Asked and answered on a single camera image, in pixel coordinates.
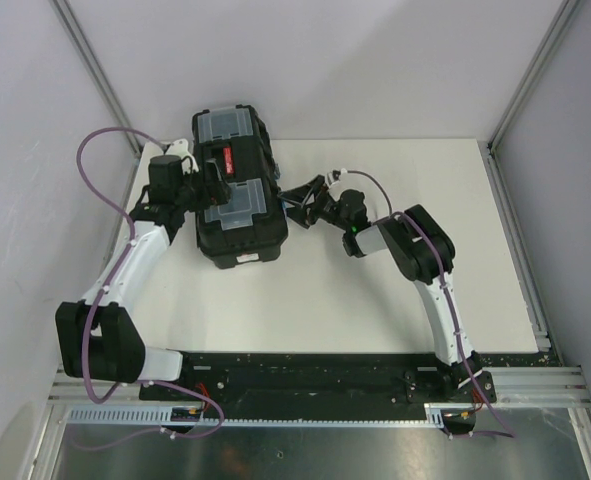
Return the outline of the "black plastic toolbox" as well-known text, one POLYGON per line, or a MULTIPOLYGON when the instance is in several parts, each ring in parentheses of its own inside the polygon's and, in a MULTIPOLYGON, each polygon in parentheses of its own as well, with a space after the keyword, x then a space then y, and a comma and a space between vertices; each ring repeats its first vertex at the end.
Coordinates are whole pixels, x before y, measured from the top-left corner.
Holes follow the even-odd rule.
POLYGON ((251 105, 203 110, 192 118, 194 156, 214 158, 231 199, 196 214, 197 246, 216 267, 276 260, 288 237, 286 215, 265 123, 251 105))

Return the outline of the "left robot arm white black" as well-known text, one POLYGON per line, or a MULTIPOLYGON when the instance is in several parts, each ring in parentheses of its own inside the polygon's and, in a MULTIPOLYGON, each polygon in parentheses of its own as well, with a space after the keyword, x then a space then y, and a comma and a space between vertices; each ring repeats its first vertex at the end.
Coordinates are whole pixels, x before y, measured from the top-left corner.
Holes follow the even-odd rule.
POLYGON ((65 373, 117 383, 161 380, 172 398, 189 397, 195 374, 175 350, 145 345, 131 318, 144 284, 169 249, 187 213, 223 205, 231 189, 215 159, 164 154, 150 160, 149 182, 127 213, 120 253, 77 302, 63 302, 55 322, 65 373))

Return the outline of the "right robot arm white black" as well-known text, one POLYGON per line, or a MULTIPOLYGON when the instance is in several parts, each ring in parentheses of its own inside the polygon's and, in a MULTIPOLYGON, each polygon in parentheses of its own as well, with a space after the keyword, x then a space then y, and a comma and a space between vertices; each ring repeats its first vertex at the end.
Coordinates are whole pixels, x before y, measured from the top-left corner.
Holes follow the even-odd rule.
POLYGON ((323 220, 341 229, 344 249, 351 257, 390 253, 422 300, 438 361, 437 391, 448 401, 461 400, 472 386, 481 386, 478 377, 482 367, 459 319, 452 240, 420 204, 371 221, 363 192, 347 189, 339 198, 332 196, 328 182, 339 180, 343 174, 334 170, 326 177, 319 175, 280 192, 279 198, 287 205, 286 215, 304 228, 323 220))

